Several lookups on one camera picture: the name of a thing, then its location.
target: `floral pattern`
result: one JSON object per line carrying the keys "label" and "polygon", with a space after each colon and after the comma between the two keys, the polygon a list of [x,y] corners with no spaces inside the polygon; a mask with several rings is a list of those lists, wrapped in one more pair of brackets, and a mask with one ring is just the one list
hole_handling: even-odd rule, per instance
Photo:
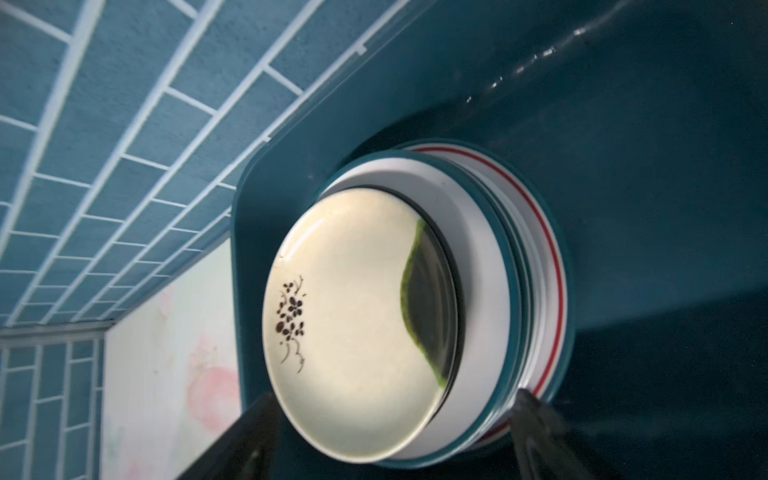
{"label": "floral pattern", "polygon": [[283,340],[280,345],[286,346],[286,356],[282,362],[285,362],[290,355],[290,342],[296,344],[296,352],[293,355],[299,357],[299,371],[304,368],[304,357],[302,356],[301,344],[298,337],[304,335],[304,322],[300,318],[304,313],[304,298],[306,293],[299,295],[301,286],[304,284],[304,279],[299,275],[299,281],[286,282],[283,284],[285,291],[280,291],[282,299],[280,301],[280,308],[277,310],[278,320],[275,325],[275,331],[283,336]]}

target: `stacked plate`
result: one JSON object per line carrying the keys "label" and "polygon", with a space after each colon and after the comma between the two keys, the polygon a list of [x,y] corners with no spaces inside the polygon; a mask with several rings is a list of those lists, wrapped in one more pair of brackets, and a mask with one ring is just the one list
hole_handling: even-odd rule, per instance
{"label": "stacked plate", "polygon": [[505,435],[570,357],[563,255],[508,165],[453,142],[346,165],[273,263],[263,346],[296,430],[345,462],[419,468]]}

